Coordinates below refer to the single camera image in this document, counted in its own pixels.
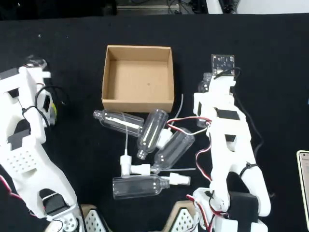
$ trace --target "phone screen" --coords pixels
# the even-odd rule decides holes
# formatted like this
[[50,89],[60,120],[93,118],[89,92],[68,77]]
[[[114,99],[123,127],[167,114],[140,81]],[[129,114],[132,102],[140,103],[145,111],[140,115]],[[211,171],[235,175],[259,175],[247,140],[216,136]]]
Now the phone screen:
[[299,153],[300,167],[302,172],[302,181],[304,185],[304,191],[306,196],[306,210],[309,209],[309,153]]

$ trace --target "white 3d-printed part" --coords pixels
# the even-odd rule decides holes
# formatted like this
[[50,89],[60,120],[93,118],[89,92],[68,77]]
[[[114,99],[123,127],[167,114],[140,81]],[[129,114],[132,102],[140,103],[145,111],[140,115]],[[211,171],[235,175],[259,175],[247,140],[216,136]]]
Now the white 3d-printed part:
[[87,232],[107,232],[96,210],[90,210],[85,218]]
[[193,229],[194,226],[195,224],[192,216],[189,211],[184,208],[179,211],[170,232],[187,232]]

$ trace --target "white spray nozzle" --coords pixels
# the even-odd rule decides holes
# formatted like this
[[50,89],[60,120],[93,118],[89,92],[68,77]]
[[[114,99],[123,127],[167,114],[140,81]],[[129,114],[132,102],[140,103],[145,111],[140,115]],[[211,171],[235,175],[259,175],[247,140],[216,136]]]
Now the white spray nozzle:
[[161,178],[168,179],[170,185],[190,185],[191,182],[191,177],[178,173],[170,173],[169,176],[162,176]]
[[150,164],[132,165],[131,173],[141,174],[141,175],[150,175]]
[[123,155],[120,157],[121,176],[129,176],[131,173],[132,157]]
[[156,147],[162,150],[171,139],[172,135],[173,132],[171,132],[169,129],[162,129]]

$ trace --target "perforated plate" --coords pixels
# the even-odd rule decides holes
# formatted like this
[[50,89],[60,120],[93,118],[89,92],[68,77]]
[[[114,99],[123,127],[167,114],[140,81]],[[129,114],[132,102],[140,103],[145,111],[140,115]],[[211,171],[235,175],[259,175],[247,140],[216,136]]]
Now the perforated plate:
[[194,220],[186,208],[179,211],[170,232],[187,232],[194,226]]
[[89,214],[85,218],[85,224],[87,227],[87,232],[108,232],[108,230],[104,228],[104,225],[101,222],[96,210],[92,209],[89,211]]
[[25,173],[36,168],[36,154],[23,148],[11,151],[6,158],[9,166],[17,173]]

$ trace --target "bottle cap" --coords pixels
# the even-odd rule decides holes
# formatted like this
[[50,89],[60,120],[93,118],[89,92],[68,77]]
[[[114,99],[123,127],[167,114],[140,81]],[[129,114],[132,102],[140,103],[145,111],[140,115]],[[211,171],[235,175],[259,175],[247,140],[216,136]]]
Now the bottle cap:
[[168,129],[162,129],[156,147],[162,150],[172,137],[173,132]]
[[169,174],[170,185],[190,185],[191,177],[186,175],[179,175],[177,173]]
[[123,155],[120,157],[121,176],[129,176],[131,172],[132,157]]
[[132,165],[131,173],[141,174],[141,175],[150,175],[150,164]]
[[93,112],[93,117],[94,118],[96,118],[96,119],[101,119],[102,118],[102,115],[103,115],[103,113],[102,113],[102,111],[101,110],[95,110],[94,112]]
[[137,157],[141,160],[146,159],[146,156],[148,155],[147,152],[143,151],[143,150],[139,150],[137,153]]

